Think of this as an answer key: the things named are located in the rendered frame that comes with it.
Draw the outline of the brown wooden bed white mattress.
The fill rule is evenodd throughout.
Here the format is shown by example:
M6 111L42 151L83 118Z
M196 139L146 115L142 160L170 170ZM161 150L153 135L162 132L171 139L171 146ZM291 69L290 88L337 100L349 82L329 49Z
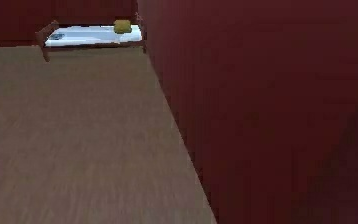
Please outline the brown wooden bed white mattress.
M117 34L113 25L78 25L62 27L54 20L35 33L36 41L46 62L51 51L141 47L146 52L147 29L138 13L130 20L132 32ZM61 40L48 40L55 33L63 33Z

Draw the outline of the yellow pillow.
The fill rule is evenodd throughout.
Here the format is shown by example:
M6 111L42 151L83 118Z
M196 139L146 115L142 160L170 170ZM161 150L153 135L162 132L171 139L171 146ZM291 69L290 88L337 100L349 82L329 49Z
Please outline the yellow pillow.
M131 21L130 20L115 20L114 32L117 34L131 33Z

